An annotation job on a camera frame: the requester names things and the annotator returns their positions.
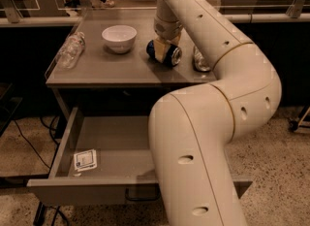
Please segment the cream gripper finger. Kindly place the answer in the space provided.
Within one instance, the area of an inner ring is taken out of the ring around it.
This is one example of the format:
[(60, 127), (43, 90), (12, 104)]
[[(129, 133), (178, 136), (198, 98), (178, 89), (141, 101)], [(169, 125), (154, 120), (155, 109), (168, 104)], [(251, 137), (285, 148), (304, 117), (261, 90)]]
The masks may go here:
[(161, 38), (156, 38), (153, 40), (153, 44), (156, 60), (159, 62), (163, 62), (166, 58), (169, 48), (171, 47), (170, 43), (164, 41)]

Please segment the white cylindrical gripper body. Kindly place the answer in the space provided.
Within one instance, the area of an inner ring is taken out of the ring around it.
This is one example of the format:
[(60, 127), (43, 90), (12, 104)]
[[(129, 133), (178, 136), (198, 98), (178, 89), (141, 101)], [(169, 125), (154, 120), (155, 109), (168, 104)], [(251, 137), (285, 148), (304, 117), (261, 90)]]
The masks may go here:
[(159, 37), (166, 41), (170, 41), (179, 36), (183, 26), (179, 21), (169, 22), (155, 17), (153, 28)]

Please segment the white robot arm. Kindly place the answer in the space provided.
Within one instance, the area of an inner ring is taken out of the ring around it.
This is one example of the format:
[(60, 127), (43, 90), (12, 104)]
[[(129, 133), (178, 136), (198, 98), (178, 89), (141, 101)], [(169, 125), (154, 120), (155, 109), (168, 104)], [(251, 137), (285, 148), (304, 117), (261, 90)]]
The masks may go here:
[(149, 145), (170, 226), (247, 226), (225, 145), (256, 130), (281, 100), (262, 51), (205, 0), (157, 0), (157, 23), (176, 18), (208, 61), (214, 81), (162, 97)]

